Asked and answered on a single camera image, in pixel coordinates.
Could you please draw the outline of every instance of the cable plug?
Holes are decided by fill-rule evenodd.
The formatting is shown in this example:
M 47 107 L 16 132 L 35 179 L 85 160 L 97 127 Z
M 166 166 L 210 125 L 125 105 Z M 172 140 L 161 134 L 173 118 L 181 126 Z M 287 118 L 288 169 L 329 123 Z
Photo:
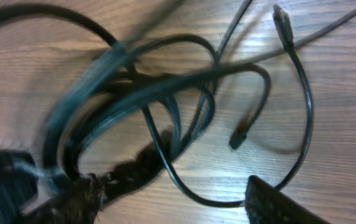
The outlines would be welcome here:
M 288 50 L 293 48 L 294 37 L 289 15 L 277 4 L 273 6 L 273 11 L 273 21 L 275 23 L 276 30 L 278 31 L 279 38 L 283 44 L 284 49 Z
M 243 142 L 246 140 L 247 132 L 248 132 L 248 129 L 245 129 L 245 130 L 237 129 L 232 134 L 232 136 L 231 136 L 231 138 L 229 140 L 229 146 L 233 150 L 237 150 L 239 148 L 239 146 L 241 146 L 241 144 L 243 144 Z

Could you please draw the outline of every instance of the cable bundle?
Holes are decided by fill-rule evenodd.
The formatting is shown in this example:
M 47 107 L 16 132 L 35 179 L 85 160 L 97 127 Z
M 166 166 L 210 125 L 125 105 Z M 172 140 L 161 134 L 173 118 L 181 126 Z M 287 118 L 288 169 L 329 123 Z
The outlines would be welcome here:
M 269 73 L 264 68 L 255 65 L 255 63 L 281 55 L 285 52 L 289 54 L 301 79 L 306 100 L 307 123 L 301 153 L 293 168 L 276 188 L 279 190 L 282 189 L 294 177 L 309 149 L 314 114 L 311 89 L 301 62 L 296 55 L 295 48 L 313 41 L 337 28 L 353 16 L 356 16 L 356 9 L 315 34 L 298 42 L 293 42 L 293 33 L 291 31 L 288 15 L 279 6 L 275 6 L 274 21 L 279 37 L 283 43 L 283 48 L 233 63 L 221 64 L 220 59 L 229 38 L 250 5 L 251 0 L 244 2 L 237 12 L 218 50 L 215 50 L 207 40 L 197 35 L 174 35 L 152 40 L 142 46 L 131 49 L 132 43 L 136 42 L 141 35 L 146 33 L 149 29 L 152 29 L 158 22 L 161 22 L 162 19 L 181 2 L 182 1 L 175 1 L 174 4 L 171 4 L 171 7 L 163 9 L 162 13 L 153 20 L 150 20 L 136 35 L 133 35 L 132 38 L 124 43 L 118 42 L 107 30 L 91 19 L 62 7 L 45 4 L 20 4 L 0 8 L 0 25 L 5 24 L 6 21 L 21 17 L 33 15 L 53 16 L 58 19 L 76 23 L 94 32 L 111 47 L 111 50 L 105 52 L 84 73 L 83 77 L 75 82 L 69 91 L 64 94 L 46 120 L 45 141 L 43 145 L 44 169 L 54 169 L 58 166 L 57 151 L 58 148 L 61 147 L 63 148 L 62 169 L 65 174 L 53 177 L 50 181 L 51 188 L 57 192 L 61 192 L 66 190 L 67 187 L 71 186 L 78 179 L 87 178 L 87 175 L 81 174 L 78 170 L 78 158 L 82 152 L 103 131 L 129 116 L 131 113 L 142 110 L 161 162 L 170 174 L 171 179 L 183 193 L 203 205 L 213 207 L 243 206 L 242 200 L 236 202 L 216 202 L 196 195 L 180 180 L 171 162 L 181 155 L 210 124 L 215 112 L 214 95 L 217 89 L 218 79 L 239 72 L 254 72 L 263 78 L 264 92 L 256 113 L 250 122 L 246 124 L 246 128 L 238 129 L 234 131 L 232 135 L 229 145 L 233 149 L 237 149 L 245 140 L 247 132 L 261 114 L 269 94 Z M 137 72 L 134 62 L 140 55 L 158 49 L 159 47 L 178 42 L 190 42 L 206 48 L 213 61 L 212 68 L 184 75 L 166 74 L 161 77 L 151 77 L 150 75 Z M 201 92 L 201 96 L 189 129 L 182 135 L 179 109 L 174 94 L 187 88 L 198 89 Z M 102 93 L 109 94 L 111 97 L 102 102 L 99 107 L 91 110 L 83 119 L 72 124 L 75 113 L 84 103 L 90 98 Z M 160 134 L 154 124 L 152 114 L 148 108 L 148 104 L 152 102 L 162 103 L 171 115 L 174 129 L 169 147 L 163 145 Z M 68 133 L 67 140 L 62 141 L 62 134 L 71 126 L 73 126 L 73 128 Z

